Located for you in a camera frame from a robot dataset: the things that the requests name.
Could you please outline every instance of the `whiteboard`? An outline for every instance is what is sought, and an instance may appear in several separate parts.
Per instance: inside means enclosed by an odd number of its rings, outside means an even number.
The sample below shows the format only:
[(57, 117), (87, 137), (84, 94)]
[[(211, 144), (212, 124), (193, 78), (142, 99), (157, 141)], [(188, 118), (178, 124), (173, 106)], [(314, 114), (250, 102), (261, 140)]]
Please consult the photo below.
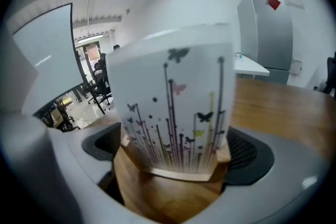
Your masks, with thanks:
[(53, 9), (30, 21), (13, 39), (38, 76), (22, 112), (32, 115), (54, 98), (83, 83), (71, 33), (72, 4)]

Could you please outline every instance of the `red magnet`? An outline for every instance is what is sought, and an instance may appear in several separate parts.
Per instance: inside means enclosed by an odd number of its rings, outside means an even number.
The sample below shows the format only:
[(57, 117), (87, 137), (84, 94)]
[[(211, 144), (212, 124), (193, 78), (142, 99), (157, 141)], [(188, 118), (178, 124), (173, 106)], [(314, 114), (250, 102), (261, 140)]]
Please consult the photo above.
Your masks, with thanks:
[(279, 7), (280, 3), (281, 2), (278, 0), (268, 0), (268, 5), (270, 5), (274, 10)]

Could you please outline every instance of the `butterfly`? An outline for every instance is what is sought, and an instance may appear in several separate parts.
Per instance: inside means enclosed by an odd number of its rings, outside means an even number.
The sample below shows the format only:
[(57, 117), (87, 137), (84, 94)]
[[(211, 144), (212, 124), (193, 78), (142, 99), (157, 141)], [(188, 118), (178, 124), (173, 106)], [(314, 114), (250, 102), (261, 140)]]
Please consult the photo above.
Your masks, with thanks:
[(130, 109), (130, 111), (135, 112), (135, 104), (130, 106), (129, 104), (127, 104), (128, 108)]
[(142, 126), (143, 121), (137, 121), (137, 120), (135, 120), (135, 121), (137, 122), (138, 126)]
[(213, 112), (209, 112), (208, 114), (203, 115), (202, 113), (198, 112), (197, 116), (200, 119), (200, 122), (204, 122), (204, 121), (209, 122), (213, 114), (214, 114)]
[(173, 81), (173, 92), (175, 92), (176, 95), (180, 95), (180, 93), (183, 92), (185, 88), (187, 88), (186, 84), (176, 85), (175, 81)]
[(169, 56), (168, 56), (168, 60), (175, 60), (176, 63), (180, 63), (181, 62), (181, 58), (185, 57), (188, 52), (189, 52), (189, 48), (183, 48), (183, 49), (170, 49), (168, 51)]
[(185, 140), (186, 140), (186, 142), (188, 142), (188, 143), (195, 142), (195, 139), (189, 139), (188, 136), (185, 138)]
[(194, 131), (194, 135), (195, 135), (195, 137), (196, 136), (202, 136), (204, 134), (204, 130), (197, 130), (197, 131)]

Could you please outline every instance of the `desk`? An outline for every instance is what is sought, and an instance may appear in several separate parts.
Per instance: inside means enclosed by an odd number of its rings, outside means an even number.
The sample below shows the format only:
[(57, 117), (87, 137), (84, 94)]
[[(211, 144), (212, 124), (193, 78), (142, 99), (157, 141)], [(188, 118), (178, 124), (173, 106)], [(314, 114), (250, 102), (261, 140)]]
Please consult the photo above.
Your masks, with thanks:
[(235, 72), (237, 74), (269, 76), (269, 71), (266, 68), (244, 55), (241, 58), (235, 59)]
[[(331, 161), (336, 143), (334, 119), (336, 102), (327, 94), (237, 79), (232, 126), (296, 140)], [(116, 121), (116, 113), (110, 112), (93, 125)], [(140, 172), (123, 149), (118, 151), (114, 166), (125, 206), (162, 223), (179, 223), (201, 212), (219, 197), (222, 186), (179, 182)]]

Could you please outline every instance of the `refrigerator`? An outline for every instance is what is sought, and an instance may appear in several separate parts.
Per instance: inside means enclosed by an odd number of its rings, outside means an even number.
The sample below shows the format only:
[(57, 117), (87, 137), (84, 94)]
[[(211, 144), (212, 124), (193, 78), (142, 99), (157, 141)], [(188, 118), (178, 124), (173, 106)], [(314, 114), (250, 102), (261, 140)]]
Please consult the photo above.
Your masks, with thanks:
[(255, 79), (287, 84), (293, 52), (293, 27), (285, 0), (274, 10), (268, 0), (241, 0), (238, 17), (243, 55), (269, 70)]

